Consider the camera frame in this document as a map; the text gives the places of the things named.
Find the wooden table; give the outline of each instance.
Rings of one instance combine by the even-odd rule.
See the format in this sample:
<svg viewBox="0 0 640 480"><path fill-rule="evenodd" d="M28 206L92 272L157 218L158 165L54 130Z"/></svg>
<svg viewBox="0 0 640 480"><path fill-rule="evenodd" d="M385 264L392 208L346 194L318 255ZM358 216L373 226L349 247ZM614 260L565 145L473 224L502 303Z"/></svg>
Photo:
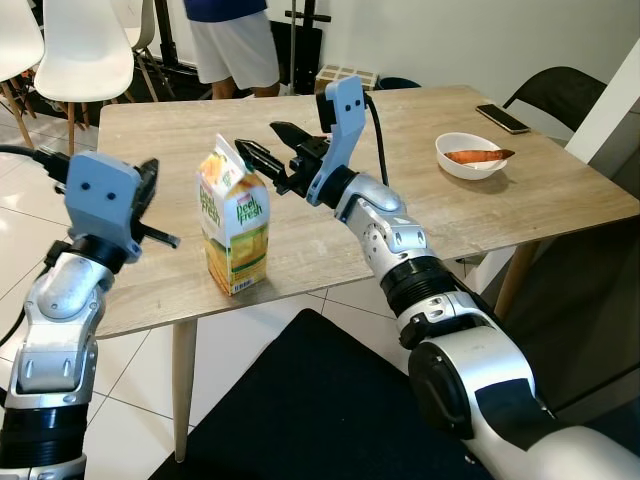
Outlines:
<svg viewBox="0 0 640 480"><path fill-rule="evenodd" d="M375 92L373 98L391 186L443 259L524 245L640 212L636 199L551 140L538 133L510 135L479 115L474 107L486 99L471 88ZM287 163L293 152L269 128L274 120L320 133L315 99L308 96L103 109L98 150L133 164L160 159L157 195L144 221L180 236L182 244L174 251L144 243L141 260L123 270L109 293L98 335L174 325L178 461L186 450L199 317L371 276L358 242L328 208L312 208L293 193L279 197L271 188L268 279L231 298L213 283L198 221L196 168L212 150L218 132L229 141L256 140ZM486 180L454 178L439 168L434 148L438 135L452 131L481 135L517 156ZM379 176L370 121L351 168Z"/></svg>

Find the black mat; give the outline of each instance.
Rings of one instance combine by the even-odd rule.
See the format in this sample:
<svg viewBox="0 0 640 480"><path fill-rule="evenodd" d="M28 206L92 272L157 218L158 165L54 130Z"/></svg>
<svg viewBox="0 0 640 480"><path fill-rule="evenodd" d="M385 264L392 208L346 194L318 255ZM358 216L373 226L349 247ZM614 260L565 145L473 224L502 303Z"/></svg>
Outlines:
<svg viewBox="0 0 640 480"><path fill-rule="evenodd" d="M189 435L161 479L488 480L427 427L408 379L304 310Z"/></svg>

